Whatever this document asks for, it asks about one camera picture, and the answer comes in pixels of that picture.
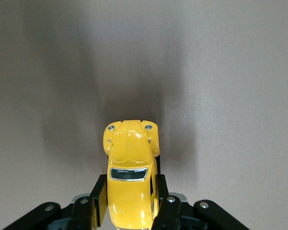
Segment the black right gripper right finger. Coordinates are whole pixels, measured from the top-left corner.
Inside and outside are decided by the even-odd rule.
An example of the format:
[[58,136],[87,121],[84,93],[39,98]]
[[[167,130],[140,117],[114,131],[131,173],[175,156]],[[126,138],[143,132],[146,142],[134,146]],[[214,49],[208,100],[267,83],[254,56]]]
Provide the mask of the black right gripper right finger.
[[183,194],[169,193],[165,175],[156,175],[159,212],[153,230],[250,230],[211,200],[190,205]]

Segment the yellow beetle toy car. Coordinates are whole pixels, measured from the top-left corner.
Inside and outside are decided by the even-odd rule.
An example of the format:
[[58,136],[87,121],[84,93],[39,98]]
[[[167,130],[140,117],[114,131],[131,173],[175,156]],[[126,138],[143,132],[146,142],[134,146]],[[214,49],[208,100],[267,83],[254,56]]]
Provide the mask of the yellow beetle toy car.
[[104,131],[108,157],[107,200],[117,230],[150,230],[158,214],[158,126],[146,120],[117,121]]

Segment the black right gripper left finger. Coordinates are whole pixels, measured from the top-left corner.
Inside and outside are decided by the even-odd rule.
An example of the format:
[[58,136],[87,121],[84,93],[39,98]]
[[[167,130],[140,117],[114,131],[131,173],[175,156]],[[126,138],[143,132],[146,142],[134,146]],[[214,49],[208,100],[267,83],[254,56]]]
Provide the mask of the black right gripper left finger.
[[3,230],[96,230],[107,209],[107,176],[99,176],[89,194],[78,195],[65,208],[55,202],[40,204]]

